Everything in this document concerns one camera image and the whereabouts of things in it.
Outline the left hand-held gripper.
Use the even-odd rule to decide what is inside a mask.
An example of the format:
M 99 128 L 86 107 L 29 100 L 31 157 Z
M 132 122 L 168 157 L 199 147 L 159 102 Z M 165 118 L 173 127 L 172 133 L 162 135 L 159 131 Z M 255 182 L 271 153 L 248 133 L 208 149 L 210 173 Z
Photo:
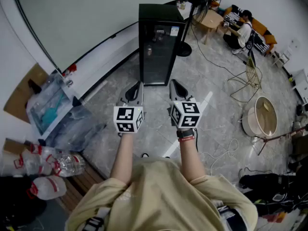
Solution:
M 122 89 L 114 107 L 113 122 L 117 133 L 137 133 L 144 120 L 143 82 L 131 83 Z

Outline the dark red tripod stand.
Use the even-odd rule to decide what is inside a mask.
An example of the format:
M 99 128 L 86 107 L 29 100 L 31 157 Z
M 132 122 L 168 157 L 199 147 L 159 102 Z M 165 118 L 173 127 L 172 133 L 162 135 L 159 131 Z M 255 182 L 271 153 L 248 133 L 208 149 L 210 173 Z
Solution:
M 280 138 L 284 138 L 284 137 L 292 137 L 292 136 L 302 132 L 303 130 L 308 131 L 308 124 L 306 124 L 305 126 L 299 128 L 299 129 L 296 129 L 293 132 L 288 132 L 288 133 L 282 134 L 280 136 L 271 137 L 269 139 L 268 138 L 259 137 L 259 136 L 254 136 L 254 138 L 261 139 L 264 142 L 262 148 L 260 149 L 260 151 L 259 151 L 259 153 L 257 155 L 259 156 L 262 153 L 262 151 L 263 151 L 265 145 L 267 144 L 267 142 L 273 141 L 273 140 L 277 140 L 277 139 L 280 139 Z

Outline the round wooden table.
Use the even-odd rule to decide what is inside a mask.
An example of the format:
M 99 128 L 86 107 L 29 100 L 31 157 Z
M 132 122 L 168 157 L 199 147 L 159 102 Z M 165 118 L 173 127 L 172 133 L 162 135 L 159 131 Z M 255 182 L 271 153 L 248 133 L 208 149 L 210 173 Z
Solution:
M 197 22 L 194 26 L 197 31 L 203 35 L 202 43 L 207 44 L 214 31 L 217 31 L 218 26 L 223 21 L 223 17 L 214 10 L 209 10 L 201 22 Z

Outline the person's left forearm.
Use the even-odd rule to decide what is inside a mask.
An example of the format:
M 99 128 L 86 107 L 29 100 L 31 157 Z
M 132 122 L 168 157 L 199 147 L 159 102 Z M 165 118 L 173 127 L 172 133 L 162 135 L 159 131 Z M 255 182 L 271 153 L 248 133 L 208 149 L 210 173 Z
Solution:
M 124 184 L 129 184 L 133 164 L 134 134 L 123 134 L 116 153 L 115 161 L 110 173 L 110 178 L 117 179 Z

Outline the teal plastic brush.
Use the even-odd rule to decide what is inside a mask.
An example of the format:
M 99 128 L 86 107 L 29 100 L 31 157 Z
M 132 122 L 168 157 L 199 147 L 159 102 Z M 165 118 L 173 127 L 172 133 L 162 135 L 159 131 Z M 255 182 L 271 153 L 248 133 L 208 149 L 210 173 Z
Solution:
M 57 110 L 62 98 L 63 94 L 61 94 L 57 104 L 54 107 L 50 107 L 46 110 L 45 114 L 41 118 L 43 126 L 48 127 L 56 119 Z

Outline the person in olive shirt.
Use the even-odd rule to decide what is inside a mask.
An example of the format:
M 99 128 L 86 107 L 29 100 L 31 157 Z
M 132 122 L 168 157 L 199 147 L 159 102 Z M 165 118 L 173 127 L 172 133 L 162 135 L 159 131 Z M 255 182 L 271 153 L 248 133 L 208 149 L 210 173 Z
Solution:
M 224 176 L 187 181 L 170 159 L 146 158 L 133 166 L 130 184 L 109 178 L 93 185 L 71 213 L 65 231 L 228 231 L 218 211 L 227 206 L 254 231 L 255 205 Z

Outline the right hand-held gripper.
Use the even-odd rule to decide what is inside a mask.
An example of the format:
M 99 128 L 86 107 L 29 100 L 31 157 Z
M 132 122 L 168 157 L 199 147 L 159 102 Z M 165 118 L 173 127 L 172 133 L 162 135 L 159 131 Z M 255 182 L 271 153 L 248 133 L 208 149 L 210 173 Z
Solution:
M 178 129 L 197 128 L 201 116 L 201 104 L 189 93 L 186 86 L 176 79 L 169 83 L 171 125 Z

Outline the black smartwatch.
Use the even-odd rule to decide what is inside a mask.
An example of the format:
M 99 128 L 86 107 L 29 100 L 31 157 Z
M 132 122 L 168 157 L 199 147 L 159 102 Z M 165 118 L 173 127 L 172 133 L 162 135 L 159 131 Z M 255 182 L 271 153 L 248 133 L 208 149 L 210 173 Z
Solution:
M 182 130 L 177 130 L 176 134 L 177 134 L 177 137 L 179 139 L 182 139 L 182 138 L 186 138 L 186 137 L 189 137 L 189 136 L 193 136 L 194 135 L 194 131 L 193 131 L 192 128 L 190 128 L 190 129 L 182 129 Z

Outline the black bag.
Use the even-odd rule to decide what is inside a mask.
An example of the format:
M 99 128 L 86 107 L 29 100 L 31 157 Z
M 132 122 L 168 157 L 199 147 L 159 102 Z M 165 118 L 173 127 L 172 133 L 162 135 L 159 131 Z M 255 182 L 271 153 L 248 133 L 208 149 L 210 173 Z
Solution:
M 0 177 L 0 231 L 33 222 L 46 209 L 46 202 L 30 192 L 28 176 Z

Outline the person's right forearm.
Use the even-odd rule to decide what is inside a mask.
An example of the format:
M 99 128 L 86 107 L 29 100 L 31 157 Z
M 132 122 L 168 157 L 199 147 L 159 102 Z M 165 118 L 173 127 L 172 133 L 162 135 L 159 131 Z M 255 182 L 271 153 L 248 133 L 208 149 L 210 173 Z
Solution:
M 205 167 L 200 160 L 195 139 L 179 142 L 181 154 L 181 172 L 184 178 L 190 182 L 205 175 Z

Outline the clear plastic storage bin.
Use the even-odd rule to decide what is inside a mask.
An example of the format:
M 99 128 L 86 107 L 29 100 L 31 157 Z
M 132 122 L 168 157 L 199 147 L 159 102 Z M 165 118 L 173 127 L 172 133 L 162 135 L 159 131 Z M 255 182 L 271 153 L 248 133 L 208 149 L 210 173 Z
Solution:
M 26 113 L 40 145 L 80 152 L 106 124 L 100 122 L 65 83 L 58 73 L 51 74 L 41 86 L 41 92 L 28 100 Z M 42 116 L 57 104 L 61 94 L 56 119 L 48 127 L 43 126 Z

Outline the small cardboard box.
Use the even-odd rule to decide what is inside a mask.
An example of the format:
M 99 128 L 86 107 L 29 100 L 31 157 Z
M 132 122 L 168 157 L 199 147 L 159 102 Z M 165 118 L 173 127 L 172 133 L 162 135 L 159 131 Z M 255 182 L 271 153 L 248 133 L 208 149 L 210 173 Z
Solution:
M 12 154 L 21 154 L 25 149 L 25 145 L 17 141 L 6 139 L 3 150 Z

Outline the black backpack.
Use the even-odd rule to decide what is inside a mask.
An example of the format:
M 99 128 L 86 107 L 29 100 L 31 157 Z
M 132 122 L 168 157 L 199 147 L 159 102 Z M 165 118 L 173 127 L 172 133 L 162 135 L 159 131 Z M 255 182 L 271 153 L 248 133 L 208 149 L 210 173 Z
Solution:
M 298 176 L 244 175 L 239 185 L 250 190 L 244 195 L 256 206 L 260 217 L 308 209 L 308 182 Z

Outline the black mini fridge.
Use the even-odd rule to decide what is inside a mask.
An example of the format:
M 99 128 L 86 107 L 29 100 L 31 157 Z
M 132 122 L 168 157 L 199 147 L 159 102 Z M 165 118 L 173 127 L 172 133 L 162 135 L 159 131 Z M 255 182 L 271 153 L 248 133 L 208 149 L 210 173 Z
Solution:
M 178 8 L 168 4 L 140 4 L 139 21 L 141 20 L 184 21 Z

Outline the orange folder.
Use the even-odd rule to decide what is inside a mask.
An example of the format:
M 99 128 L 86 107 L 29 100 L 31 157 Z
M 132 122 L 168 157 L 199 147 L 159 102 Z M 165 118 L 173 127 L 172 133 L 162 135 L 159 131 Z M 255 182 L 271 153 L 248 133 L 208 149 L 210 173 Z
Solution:
M 286 215 L 286 212 L 280 212 L 277 214 L 264 215 L 262 218 L 266 219 L 269 223 L 282 223 Z

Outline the white stool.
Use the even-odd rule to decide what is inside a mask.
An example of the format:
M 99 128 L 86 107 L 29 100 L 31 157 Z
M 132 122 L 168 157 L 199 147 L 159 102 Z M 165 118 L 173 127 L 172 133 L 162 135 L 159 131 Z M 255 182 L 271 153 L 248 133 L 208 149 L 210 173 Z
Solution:
M 275 51 L 273 55 L 275 56 L 273 64 L 277 65 L 280 68 L 284 67 L 284 65 L 291 58 L 291 52 L 289 50 L 285 50 L 282 53 Z

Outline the round beige side table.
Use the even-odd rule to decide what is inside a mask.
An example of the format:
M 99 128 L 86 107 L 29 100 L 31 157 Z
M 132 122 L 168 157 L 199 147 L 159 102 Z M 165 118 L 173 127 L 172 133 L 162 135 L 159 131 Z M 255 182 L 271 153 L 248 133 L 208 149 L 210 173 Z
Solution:
M 268 102 L 270 111 L 263 107 Z M 277 113 L 272 102 L 265 96 L 260 96 L 243 113 L 242 126 L 244 132 L 251 137 L 272 137 L 277 130 Z

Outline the pile of clear plastic bottles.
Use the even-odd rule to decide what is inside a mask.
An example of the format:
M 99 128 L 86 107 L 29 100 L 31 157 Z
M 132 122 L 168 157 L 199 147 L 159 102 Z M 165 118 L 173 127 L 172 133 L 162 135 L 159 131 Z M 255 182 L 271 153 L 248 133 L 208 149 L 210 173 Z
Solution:
M 32 143 L 24 145 L 21 154 L 2 150 L 0 177 L 30 177 L 30 192 L 41 200 L 64 196 L 67 191 L 64 179 L 85 171 L 85 160 L 77 153 Z

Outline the white cabinet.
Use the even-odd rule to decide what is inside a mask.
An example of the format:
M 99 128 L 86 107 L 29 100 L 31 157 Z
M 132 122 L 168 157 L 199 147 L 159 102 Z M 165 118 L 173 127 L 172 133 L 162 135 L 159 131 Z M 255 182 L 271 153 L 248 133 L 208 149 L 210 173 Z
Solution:
M 293 81 L 295 85 L 293 90 L 297 90 L 301 100 L 302 105 L 308 104 L 308 70 L 301 69 L 294 76 Z

